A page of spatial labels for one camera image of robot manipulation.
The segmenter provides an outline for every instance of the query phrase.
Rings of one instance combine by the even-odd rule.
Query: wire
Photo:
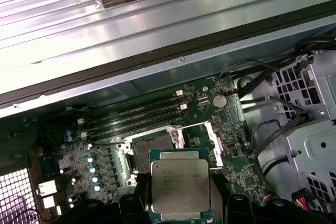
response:
[[[261,62],[261,61],[259,61],[259,60],[255,60],[255,59],[251,59],[251,58],[249,58],[249,59],[245,59],[245,60],[238,61],[238,62],[232,64],[231,66],[227,67],[226,69],[224,69],[224,70],[219,74],[219,76],[218,76],[218,81],[219,81],[221,84],[223,84],[224,86],[230,88],[229,85],[227,85],[225,82],[222,81],[223,75],[227,74],[227,73],[228,73],[230,70],[232,70],[233,68],[235,68],[235,67],[237,67],[237,66],[239,66],[239,65],[241,65],[241,64],[243,64],[243,63],[251,62],[251,61],[257,63],[258,65],[261,65],[261,66],[264,66],[264,67],[266,67],[266,68],[272,69],[273,71],[277,71],[277,70],[279,70],[278,68],[276,68],[276,67],[274,67],[274,66],[272,66],[272,65],[270,65],[270,64],[268,64],[268,63],[263,63],[263,62]]]
[[[259,123],[259,124],[254,128],[254,130],[253,130],[252,133],[251,133],[251,141],[250,141],[250,142],[251,142],[251,148],[252,148],[252,149],[255,149],[255,145],[254,145],[254,137],[255,137],[255,135],[256,135],[258,129],[259,129],[261,126],[263,126],[263,125],[271,124],[271,123],[277,123],[278,126],[279,126],[279,128],[281,127],[279,120],[272,119],[272,120],[268,120],[268,121]]]
[[[305,197],[304,197],[304,196],[301,197],[301,202],[302,202],[302,204],[304,205],[305,209],[306,209],[306,210],[309,210],[309,207],[308,207],[308,205],[307,205],[307,203],[306,203],[306,200],[305,200]]]
[[[296,203],[297,203],[300,207],[302,207],[303,209],[305,209],[304,205],[303,205],[298,199],[296,200]]]
[[[266,101],[265,97],[260,97],[260,98],[256,98],[256,99],[252,99],[252,100],[244,100],[244,101],[240,101],[241,104],[252,104],[252,103],[259,103],[259,102],[264,102]]]
[[[299,114],[296,118],[294,118],[292,121],[288,122],[284,126],[280,127],[278,130],[276,130],[271,136],[265,139],[265,141],[262,143],[262,145],[256,150],[256,154],[253,156],[253,161],[255,164],[255,170],[259,174],[260,178],[265,183],[265,186],[267,189],[272,192],[272,194],[276,197],[278,195],[274,192],[272,189],[270,183],[267,181],[266,176],[262,173],[262,169],[259,163],[259,155],[266,149],[268,145],[270,145],[275,139],[277,139],[279,136],[285,134],[287,131],[294,129],[297,125],[305,122],[307,120],[306,115]]]
[[[25,212],[28,212],[28,211],[33,211],[33,212],[35,212],[35,213],[37,214],[37,217],[38,217],[38,219],[39,219],[40,222],[50,222],[49,220],[43,220],[43,219],[42,219],[42,215],[41,215],[41,213],[40,213],[38,210],[33,209],[33,208],[29,208],[29,209],[25,209],[25,210],[23,210],[21,213],[19,213],[17,216],[15,216],[12,220],[10,220],[7,224],[12,224],[12,223],[14,223],[14,220],[18,219],[21,215],[23,215]]]
[[[271,98],[271,100],[275,100],[277,102],[282,103],[282,105],[290,108],[291,110],[294,110],[296,113],[303,113],[304,112],[304,110],[302,108],[300,108],[298,106],[295,106],[294,104],[291,104],[290,102],[287,102],[283,99],[280,99],[280,98],[277,98],[277,97],[270,97],[270,98]]]
[[[281,164],[281,163],[288,163],[288,157],[282,157],[282,158],[279,158],[275,161],[273,161],[272,163],[269,164],[269,166],[266,167],[265,171],[264,171],[264,176],[266,177],[267,174],[273,169],[273,167],[277,166],[278,164]]]

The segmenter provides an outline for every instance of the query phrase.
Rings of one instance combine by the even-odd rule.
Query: capacitor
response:
[[[89,163],[92,163],[93,160],[95,160],[94,157],[92,157],[92,156],[89,156],[89,157],[88,157],[88,162],[89,162]]]
[[[77,199],[77,195],[73,195],[70,198],[68,198],[68,201],[71,203]]]
[[[68,172],[68,171],[70,171],[70,168],[69,168],[69,167],[65,167],[65,168],[63,168],[63,169],[60,169],[60,170],[59,170],[59,173],[64,174],[64,173],[66,173],[66,172]]]
[[[90,173],[95,173],[96,172],[96,167],[95,166],[91,166],[90,167]]]
[[[100,190],[100,185],[95,185],[94,190],[99,191]]]
[[[99,176],[98,175],[92,177],[92,182],[97,183],[98,180],[99,180]]]

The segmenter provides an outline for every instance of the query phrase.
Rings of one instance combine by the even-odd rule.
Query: metal panel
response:
[[[29,99],[5,103],[0,106],[0,118],[42,107],[38,111],[30,112],[30,116],[34,116],[36,113],[48,113],[59,109],[60,106],[82,104],[83,101],[97,105],[110,104],[157,89],[216,74],[237,60],[255,57],[256,52],[261,59],[276,57],[277,54],[290,49],[298,40],[331,29],[335,20],[336,16],[330,16],[204,52],[198,52],[184,57],[183,62],[174,59],[80,87],[41,93],[29,97]]]
[[[0,93],[326,1],[0,0]]]

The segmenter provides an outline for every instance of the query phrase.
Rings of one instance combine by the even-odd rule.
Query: black cable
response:
[[[218,76],[218,81],[219,81],[221,84],[225,85],[226,87],[231,88],[231,87],[229,87],[227,84],[225,84],[225,82],[222,81],[223,75],[227,74],[227,73],[228,73],[230,70],[232,70],[233,68],[235,68],[235,67],[237,67],[237,66],[239,66],[239,65],[241,65],[241,64],[243,64],[243,63],[246,63],[246,62],[255,62],[255,63],[257,63],[257,64],[260,65],[260,66],[264,66],[264,67],[266,67],[266,68],[268,68],[268,69],[272,69],[273,72],[279,70],[278,68],[276,68],[276,67],[274,67],[274,66],[272,66],[272,65],[270,65],[270,64],[268,64],[268,63],[264,63],[264,62],[261,62],[261,61],[259,61],[259,60],[255,60],[255,59],[251,59],[251,58],[249,58],[249,59],[245,59],[245,60],[241,60],[241,61],[239,61],[239,62],[236,62],[236,63],[232,64],[231,66],[227,67],[226,69],[224,69],[224,70],[219,74],[219,76]]]
[[[243,98],[247,94],[250,94],[255,90],[264,80],[266,80],[274,71],[272,69],[267,69],[259,74],[253,81],[248,83],[245,87],[238,90],[239,98]]]
[[[251,148],[254,150],[255,149],[255,145],[254,145],[254,136],[256,135],[258,129],[263,126],[263,125],[266,125],[266,124],[271,124],[271,123],[277,123],[279,128],[281,128],[281,125],[280,125],[280,122],[279,120],[276,120],[276,119],[272,119],[272,120],[268,120],[268,121],[265,121],[265,122],[262,122],[262,123],[259,123],[257,124],[257,126],[254,128],[254,130],[252,131],[251,133]]]
[[[245,100],[245,101],[240,101],[241,104],[252,104],[252,103],[258,103],[258,102],[264,102],[266,101],[265,97],[260,97],[252,100]]]
[[[304,123],[307,120],[307,117],[305,114],[297,115],[296,118],[294,118],[292,121],[288,122],[278,130],[276,130],[271,136],[266,138],[266,140],[262,143],[262,145],[256,150],[256,154],[253,157],[253,161],[255,164],[255,169],[260,178],[265,183],[267,189],[275,196],[279,197],[276,192],[272,189],[270,183],[267,181],[265,175],[263,174],[263,170],[261,169],[260,163],[259,163],[259,155],[266,149],[268,145],[270,145],[275,139],[277,139],[279,136],[285,134],[287,131],[294,129],[297,125]]]
[[[290,102],[287,102],[281,98],[278,97],[269,97],[270,100],[275,100],[277,102],[282,103],[282,105],[290,108],[291,110],[294,110],[296,113],[303,113],[304,110],[298,106],[295,106],[294,104],[291,104]],[[241,104],[251,104],[251,103],[258,103],[258,102],[264,102],[266,101],[265,97],[260,97],[252,100],[245,100],[245,101],[240,101]]]
[[[278,164],[281,164],[281,163],[288,163],[288,157],[282,157],[282,158],[279,158],[275,161],[273,161],[272,163],[269,164],[269,166],[266,167],[265,171],[264,171],[264,176],[266,177],[267,174],[273,169],[273,167],[277,166]]]

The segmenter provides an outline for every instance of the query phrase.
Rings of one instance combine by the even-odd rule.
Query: cable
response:
[[[306,199],[305,199],[304,196],[301,197],[301,202],[302,202],[302,204],[304,205],[305,209],[306,209],[306,210],[309,210],[309,207],[308,207],[308,205],[307,205],[307,203],[306,203]]]
[[[41,213],[40,213],[38,210],[33,209],[33,208],[29,208],[29,209],[25,209],[25,210],[23,210],[21,213],[19,213],[17,216],[15,216],[12,220],[10,220],[7,224],[12,224],[12,223],[14,222],[14,220],[16,220],[16,219],[19,218],[22,214],[24,214],[25,212],[28,212],[28,211],[33,211],[33,212],[35,212],[35,213],[37,214],[37,217],[38,217],[38,219],[39,219],[40,222],[50,222],[49,220],[43,220],[43,219],[42,219],[42,215],[41,215]]]
[[[288,157],[282,157],[282,158],[279,158],[275,161],[273,161],[272,163],[269,164],[269,166],[266,167],[265,171],[264,171],[264,176],[266,177],[267,174],[273,169],[273,167],[277,166],[278,164],[281,164],[281,163],[288,163]]]
[[[241,104],[252,104],[252,103],[259,103],[259,102],[264,102],[266,101],[265,97],[260,97],[260,98],[256,98],[256,99],[252,99],[252,100],[244,100],[244,101],[240,101]]]
[[[302,207],[303,209],[305,209],[304,205],[298,199],[296,200],[296,204],[298,204],[300,207]]]
[[[219,76],[218,76],[218,81],[219,81],[221,84],[225,85],[226,87],[230,88],[226,83],[224,83],[224,82],[222,81],[223,75],[227,74],[227,73],[228,73],[230,70],[232,70],[233,68],[235,68],[235,67],[237,67],[237,66],[239,66],[239,65],[241,65],[241,64],[243,64],[243,63],[251,62],[251,61],[257,63],[258,65],[261,65],[261,66],[264,66],[264,67],[266,67],[266,68],[272,69],[273,71],[277,71],[277,70],[279,70],[278,68],[273,67],[273,66],[271,66],[271,65],[268,64],[268,63],[263,63],[263,62],[261,62],[261,61],[259,61],[259,60],[255,60],[255,59],[251,59],[251,58],[249,58],[249,59],[245,59],[245,60],[236,62],[236,63],[232,64],[231,66],[227,67],[226,69],[224,69],[224,70],[219,74]]]
[[[270,145],[275,139],[277,139],[279,136],[285,134],[287,131],[294,129],[297,125],[305,122],[307,120],[306,115],[304,114],[299,114],[296,118],[294,118],[292,121],[288,122],[287,124],[285,124],[284,126],[282,126],[281,128],[279,128],[278,130],[276,130],[271,136],[269,136],[268,138],[266,138],[266,140],[262,143],[262,145],[258,148],[258,150],[256,151],[256,154],[253,157],[253,161],[255,164],[255,169],[256,172],[259,174],[260,178],[263,180],[263,182],[265,183],[267,189],[272,192],[272,194],[276,197],[278,197],[278,195],[275,193],[275,191],[272,189],[271,185],[269,184],[269,182],[267,181],[265,175],[262,173],[262,169],[259,163],[259,155],[264,151],[264,149],[266,149],[266,147],[268,145]]]
[[[262,122],[262,123],[259,123],[257,124],[257,126],[255,127],[255,129],[252,131],[251,133],[251,148],[252,149],[255,149],[255,146],[254,146],[254,136],[256,135],[258,129],[263,126],[263,125],[266,125],[266,124],[271,124],[271,123],[277,123],[279,128],[281,128],[281,125],[280,125],[280,122],[279,120],[276,120],[276,119],[272,119],[272,120],[268,120],[268,121],[265,121],[265,122]]]

